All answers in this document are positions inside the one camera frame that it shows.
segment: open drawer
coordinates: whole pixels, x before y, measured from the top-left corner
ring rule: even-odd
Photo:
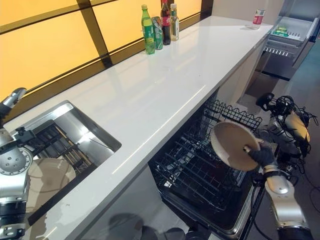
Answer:
[[[295,61],[315,31],[318,21],[318,17],[313,21],[305,21],[284,16],[273,29],[264,51],[289,58],[293,57],[293,61]],[[274,31],[278,27],[285,27],[288,36],[275,34]]]

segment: glass bottle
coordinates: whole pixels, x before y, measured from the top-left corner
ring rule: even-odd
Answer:
[[[171,3],[171,41],[179,39],[179,18],[177,16],[177,4]]]
[[[161,23],[162,23],[162,39],[163,45],[169,45],[171,43],[170,37],[170,10],[168,8],[168,0],[162,0],[161,8]]]

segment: dish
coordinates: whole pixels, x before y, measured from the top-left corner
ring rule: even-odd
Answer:
[[[76,173],[64,159],[40,158],[33,160],[28,175],[30,187],[26,212],[35,212],[64,186],[71,182]]]
[[[219,122],[211,132],[211,145],[218,157],[231,168],[250,171],[258,164],[244,151],[244,146],[260,150],[256,137],[241,124]]]

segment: soda can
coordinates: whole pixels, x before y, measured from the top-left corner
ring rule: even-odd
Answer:
[[[161,18],[159,16],[154,16],[151,18],[151,20],[154,32],[155,49],[160,50],[164,46],[162,40]]]

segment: white countertop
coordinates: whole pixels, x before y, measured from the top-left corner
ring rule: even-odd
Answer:
[[[111,202],[272,28],[246,24],[208,17],[154,55],[140,52],[5,125],[12,131],[69,100],[122,144],[44,216],[40,236],[74,239]]]

